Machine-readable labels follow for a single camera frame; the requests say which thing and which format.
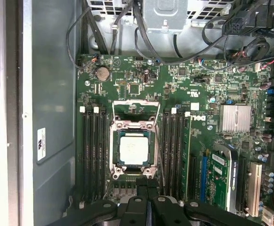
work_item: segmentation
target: silver heatsink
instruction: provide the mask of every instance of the silver heatsink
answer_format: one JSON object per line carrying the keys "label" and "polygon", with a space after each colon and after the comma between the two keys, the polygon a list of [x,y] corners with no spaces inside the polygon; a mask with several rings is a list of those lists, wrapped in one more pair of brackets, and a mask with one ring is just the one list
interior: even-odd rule
{"label": "silver heatsink", "polygon": [[220,132],[250,132],[251,106],[222,105]]}

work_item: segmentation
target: cpu socket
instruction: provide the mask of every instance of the cpu socket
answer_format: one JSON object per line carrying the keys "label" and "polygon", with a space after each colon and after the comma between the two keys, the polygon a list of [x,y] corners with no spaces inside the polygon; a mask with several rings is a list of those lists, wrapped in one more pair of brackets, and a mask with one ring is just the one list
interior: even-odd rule
{"label": "cpu socket", "polygon": [[[148,121],[121,120],[115,114],[115,105],[156,106],[157,114]],[[145,175],[151,179],[158,167],[158,126],[159,102],[126,100],[113,102],[113,121],[110,126],[109,168],[113,179],[121,175]]]}

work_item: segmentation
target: sticker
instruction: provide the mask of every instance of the sticker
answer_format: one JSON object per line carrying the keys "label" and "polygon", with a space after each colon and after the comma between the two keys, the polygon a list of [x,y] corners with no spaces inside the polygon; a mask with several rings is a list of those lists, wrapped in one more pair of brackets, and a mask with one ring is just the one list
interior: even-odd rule
{"label": "sticker", "polygon": [[46,157],[46,128],[37,130],[37,161]]}
{"label": "sticker", "polygon": [[213,169],[214,169],[214,171],[217,172],[218,174],[220,174],[220,175],[223,174],[223,172],[222,172],[218,167],[213,166]]}
{"label": "sticker", "polygon": [[218,163],[222,164],[223,166],[225,165],[225,160],[216,156],[215,154],[212,154],[212,159],[217,161]]}

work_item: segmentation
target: blue pcie slot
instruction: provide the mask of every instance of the blue pcie slot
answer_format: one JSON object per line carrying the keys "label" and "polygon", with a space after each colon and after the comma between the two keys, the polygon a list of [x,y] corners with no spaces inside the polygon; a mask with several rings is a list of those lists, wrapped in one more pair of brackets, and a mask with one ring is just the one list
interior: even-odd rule
{"label": "blue pcie slot", "polygon": [[207,161],[208,161],[208,157],[203,156],[202,171],[201,171],[201,187],[200,187],[200,193],[199,193],[199,199],[202,202],[205,201]]}

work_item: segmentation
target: motherboard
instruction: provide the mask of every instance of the motherboard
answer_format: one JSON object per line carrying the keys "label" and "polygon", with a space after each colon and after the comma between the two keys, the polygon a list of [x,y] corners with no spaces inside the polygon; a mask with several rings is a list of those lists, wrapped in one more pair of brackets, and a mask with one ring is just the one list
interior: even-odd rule
{"label": "motherboard", "polygon": [[[270,68],[208,71],[130,56],[81,55],[77,71],[76,186],[92,203],[137,194],[200,199],[261,222],[272,177],[266,152]],[[221,60],[205,60],[214,69]]]}

